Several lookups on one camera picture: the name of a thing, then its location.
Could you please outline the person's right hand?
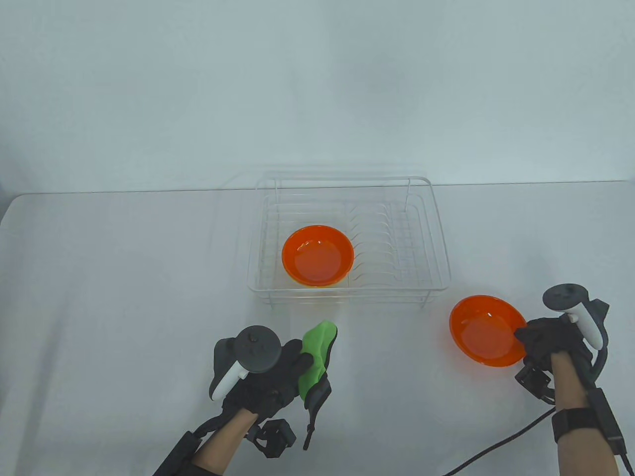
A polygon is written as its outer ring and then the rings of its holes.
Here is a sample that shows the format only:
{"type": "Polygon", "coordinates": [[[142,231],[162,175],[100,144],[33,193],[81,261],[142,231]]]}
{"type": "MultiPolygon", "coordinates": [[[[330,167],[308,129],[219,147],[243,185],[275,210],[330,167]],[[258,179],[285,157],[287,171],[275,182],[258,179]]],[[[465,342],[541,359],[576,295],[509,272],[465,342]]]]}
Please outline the person's right hand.
{"type": "Polygon", "coordinates": [[[551,356],[558,353],[580,358],[587,365],[593,358],[576,324],[562,319],[531,320],[525,327],[515,330],[514,337],[524,347],[524,360],[542,371],[553,371],[551,356]]]}

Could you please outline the person's left hand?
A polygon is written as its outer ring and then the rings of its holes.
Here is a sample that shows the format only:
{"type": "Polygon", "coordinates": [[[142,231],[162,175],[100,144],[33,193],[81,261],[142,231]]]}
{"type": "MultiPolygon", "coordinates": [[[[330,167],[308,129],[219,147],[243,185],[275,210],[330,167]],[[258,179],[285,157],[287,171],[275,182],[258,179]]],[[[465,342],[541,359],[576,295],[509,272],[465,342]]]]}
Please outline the person's left hand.
{"type": "Polygon", "coordinates": [[[239,410],[247,410],[257,415],[256,423],[260,424],[288,406],[299,395],[300,377],[314,362],[313,356],[302,350],[302,340],[287,342],[272,369],[248,374],[229,392],[222,403],[223,414],[233,417],[239,410]]]}

